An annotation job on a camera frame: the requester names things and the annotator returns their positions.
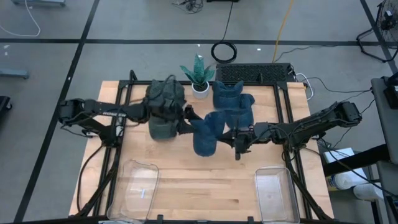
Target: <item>yellow cable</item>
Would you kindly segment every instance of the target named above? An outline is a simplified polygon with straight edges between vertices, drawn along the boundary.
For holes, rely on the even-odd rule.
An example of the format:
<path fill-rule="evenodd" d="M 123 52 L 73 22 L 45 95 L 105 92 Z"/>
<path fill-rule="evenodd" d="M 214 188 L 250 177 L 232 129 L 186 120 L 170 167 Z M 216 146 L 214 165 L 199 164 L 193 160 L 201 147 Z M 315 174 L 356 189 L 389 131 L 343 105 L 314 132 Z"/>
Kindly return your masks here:
<path fill-rule="evenodd" d="M 275 62 L 276 53 L 278 52 L 279 38 L 280 38 L 280 35 L 282 34 L 282 30 L 284 29 L 287 16 L 289 15 L 290 10 L 292 9 L 293 2 L 294 2 L 294 0 L 290 0 L 289 9 L 287 10 L 286 15 L 285 15 L 285 17 L 284 17 L 284 21 L 282 22 L 282 25 L 281 25 L 281 27 L 280 27 L 280 29 L 279 29 L 278 38 L 276 39 L 276 43 L 275 43 L 274 56 L 272 57 L 272 63 Z"/>

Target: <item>potted plant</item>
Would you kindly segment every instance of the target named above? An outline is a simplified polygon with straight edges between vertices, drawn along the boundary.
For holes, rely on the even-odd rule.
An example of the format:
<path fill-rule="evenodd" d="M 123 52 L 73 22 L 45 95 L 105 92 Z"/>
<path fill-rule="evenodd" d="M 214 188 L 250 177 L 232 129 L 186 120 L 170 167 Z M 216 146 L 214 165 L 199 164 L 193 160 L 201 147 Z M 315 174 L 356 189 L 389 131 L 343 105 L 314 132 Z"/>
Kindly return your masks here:
<path fill-rule="evenodd" d="M 192 82 L 193 95 L 198 99 L 206 98 L 209 94 L 209 80 L 213 78 L 214 70 L 210 70 L 209 65 L 205 68 L 205 62 L 202 57 L 196 54 L 195 61 L 193 64 L 193 72 L 187 69 L 185 66 L 180 65 L 182 71 Z"/>

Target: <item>white flower pot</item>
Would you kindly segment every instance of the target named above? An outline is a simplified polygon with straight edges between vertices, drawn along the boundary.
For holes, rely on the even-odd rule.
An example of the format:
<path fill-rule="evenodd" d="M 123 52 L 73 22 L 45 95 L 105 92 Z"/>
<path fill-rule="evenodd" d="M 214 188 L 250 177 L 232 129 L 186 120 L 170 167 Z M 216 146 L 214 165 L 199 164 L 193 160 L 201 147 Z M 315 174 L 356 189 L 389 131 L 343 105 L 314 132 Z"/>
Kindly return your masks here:
<path fill-rule="evenodd" d="M 207 88 L 206 88 L 205 91 L 196 91 L 196 90 L 194 89 L 193 83 L 192 83 L 192 93 L 193 93 L 193 95 L 194 95 L 194 97 L 195 97 L 196 99 L 204 99 L 204 98 L 206 98 L 207 95 L 209 94 L 210 84 L 209 84 L 209 82 L 206 82 L 206 83 L 207 83 Z"/>

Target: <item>black rubber mat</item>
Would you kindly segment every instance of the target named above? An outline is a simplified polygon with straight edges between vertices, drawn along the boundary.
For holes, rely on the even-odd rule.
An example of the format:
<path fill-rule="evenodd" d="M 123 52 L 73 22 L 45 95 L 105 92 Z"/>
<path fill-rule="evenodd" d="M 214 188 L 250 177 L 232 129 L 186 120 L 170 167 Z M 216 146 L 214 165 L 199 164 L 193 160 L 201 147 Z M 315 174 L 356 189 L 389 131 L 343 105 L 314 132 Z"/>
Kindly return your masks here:
<path fill-rule="evenodd" d="M 218 64 L 216 79 L 226 82 L 294 82 L 294 71 L 289 63 Z"/>

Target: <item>coiled black cable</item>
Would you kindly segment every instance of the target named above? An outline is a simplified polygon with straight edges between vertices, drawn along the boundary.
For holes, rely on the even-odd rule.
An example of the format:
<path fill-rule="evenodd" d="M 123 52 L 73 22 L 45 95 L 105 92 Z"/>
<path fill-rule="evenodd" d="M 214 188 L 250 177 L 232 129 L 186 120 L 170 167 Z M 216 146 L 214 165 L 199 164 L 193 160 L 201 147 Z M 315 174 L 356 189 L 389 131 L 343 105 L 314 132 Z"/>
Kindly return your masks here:
<path fill-rule="evenodd" d="M 231 3 L 231 9 L 229 10 L 229 16 L 228 16 L 228 21 L 226 23 L 226 27 L 225 27 L 225 32 L 224 32 L 224 36 L 223 38 L 215 43 L 212 47 L 211 47 L 211 56 L 214 58 L 214 60 L 216 60 L 218 63 L 231 63 L 233 61 L 235 61 L 236 59 L 236 55 L 238 54 L 238 50 L 236 48 L 236 46 L 232 43 L 229 43 L 227 41 L 224 41 L 225 35 L 226 35 L 226 31 L 228 30 L 228 24 L 229 24 L 229 19 L 231 18 L 231 12 L 232 12 L 232 7 L 234 6 L 234 2 L 232 1 Z M 220 44 L 224 44 L 227 45 L 228 47 L 230 47 L 233 51 L 234 51 L 234 55 L 228 59 L 228 60 L 222 60 L 216 57 L 216 55 L 214 54 L 214 50 L 216 49 L 216 47 Z"/>

